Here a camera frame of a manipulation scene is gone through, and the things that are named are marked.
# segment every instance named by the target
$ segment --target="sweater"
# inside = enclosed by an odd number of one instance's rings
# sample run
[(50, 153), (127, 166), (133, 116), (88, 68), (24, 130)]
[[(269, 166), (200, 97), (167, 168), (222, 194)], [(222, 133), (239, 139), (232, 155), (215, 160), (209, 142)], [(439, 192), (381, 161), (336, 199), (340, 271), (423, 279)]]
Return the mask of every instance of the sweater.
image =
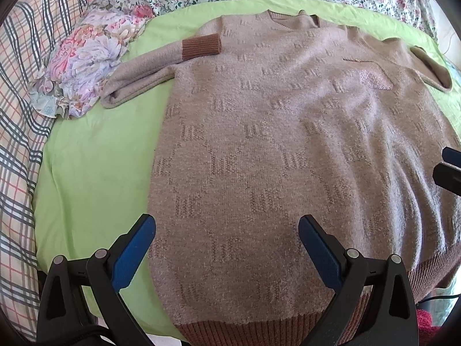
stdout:
[(299, 240), (304, 214), (366, 257), (399, 254), (416, 300), (459, 262), (461, 202), (432, 170), (460, 142), (425, 85), (452, 83), (423, 49), (303, 11), (222, 16), (122, 64), (101, 102), (173, 77), (148, 257), (192, 345), (300, 344), (333, 296)]

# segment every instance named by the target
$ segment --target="light green sheet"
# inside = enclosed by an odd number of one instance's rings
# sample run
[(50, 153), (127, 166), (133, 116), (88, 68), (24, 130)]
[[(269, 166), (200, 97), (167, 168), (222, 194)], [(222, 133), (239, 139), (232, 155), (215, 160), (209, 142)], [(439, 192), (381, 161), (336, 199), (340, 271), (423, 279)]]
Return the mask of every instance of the light green sheet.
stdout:
[[(368, 10), (320, 0), (233, 0), (194, 5), (149, 22), (142, 36), (131, 43), (124, 60), (186, 38), (223, 14), (254, 14), (266, 9), (286, 14), (305, 10), (361, 27), (379, 39), (401, 37), (445, 64), (435, 42), (418, 29)], [(172, 82), (115, 109), (105, 110), (97, 103), (81, 119), (56, 121), (45, 145), (33, 202), (42, 269), (47, 271), (58, 254), (78, 259), (110, 247), (146, 212), (154, 149)], [(461, 135), (459, 85), (455, 84), (449, 94), (435, 89), (431, 92)], [(146, 332), (181, 337), (162, 309), (146, 261), (121, 295)], [(97, 315), (94, 299), (87, 297)]]

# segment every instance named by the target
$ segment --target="plaid fabric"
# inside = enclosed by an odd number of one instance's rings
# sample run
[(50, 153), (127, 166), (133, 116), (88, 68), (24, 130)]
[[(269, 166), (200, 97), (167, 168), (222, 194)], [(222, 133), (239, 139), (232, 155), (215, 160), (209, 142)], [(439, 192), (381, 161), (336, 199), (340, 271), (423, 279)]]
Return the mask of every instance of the plaid fabric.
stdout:
[(31, 199), (54, 120), (31, 107), (26, 90), (86, 4), (19, 0), (0, 27), (0, 306), (31, 340), (40, 303)]

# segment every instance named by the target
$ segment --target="ribbed hem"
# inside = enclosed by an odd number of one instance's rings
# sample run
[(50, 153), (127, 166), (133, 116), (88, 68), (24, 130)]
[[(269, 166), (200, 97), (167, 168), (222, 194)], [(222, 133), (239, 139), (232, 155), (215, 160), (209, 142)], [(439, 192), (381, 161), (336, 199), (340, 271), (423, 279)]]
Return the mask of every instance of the ribbed hem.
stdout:
[[(460, 263), (461, 243), (452, 246), (409, 273), (415, 301), (421, 300), (433, 286), (442, 281), (447, 272)], [(363, 295), (343, 333), (340, 344), (352, 339), (368, 303)], [(322, 314), (300, 315), (285, 320), (251, 322), (244, 325), (219, 321), (200, 321), (177, 325), (192, 346), (299, 346)]]
[(183, 40), (183, 61), (220, 54), (221, 39), (217, 33)]

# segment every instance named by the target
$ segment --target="red fabric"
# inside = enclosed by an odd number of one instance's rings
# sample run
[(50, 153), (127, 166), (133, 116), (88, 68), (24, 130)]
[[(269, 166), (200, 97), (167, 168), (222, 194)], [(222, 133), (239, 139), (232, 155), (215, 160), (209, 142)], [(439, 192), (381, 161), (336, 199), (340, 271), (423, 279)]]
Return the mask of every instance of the red fabric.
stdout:
[(437, 333), (440, 327), (432, 326), (432, 316), (424, 310), (416, 310), (418, 319), (418, 331), (420, 334), (420, 346), (426, 346), (430, 339)]

